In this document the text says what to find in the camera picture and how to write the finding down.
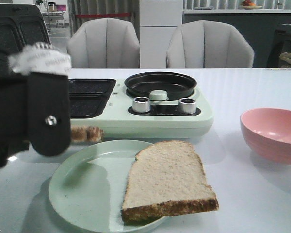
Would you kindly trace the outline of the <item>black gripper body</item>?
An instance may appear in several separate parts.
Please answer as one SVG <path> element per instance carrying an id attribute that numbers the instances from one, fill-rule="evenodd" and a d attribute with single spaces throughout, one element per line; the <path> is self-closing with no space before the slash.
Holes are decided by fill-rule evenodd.
<path id="1" fill-rule="evenodd" d="M 0 168 L 29 146 L 46 157 L 68 148 L 70 68 L 69 55 L 44 42 L 0 49 Z"/>

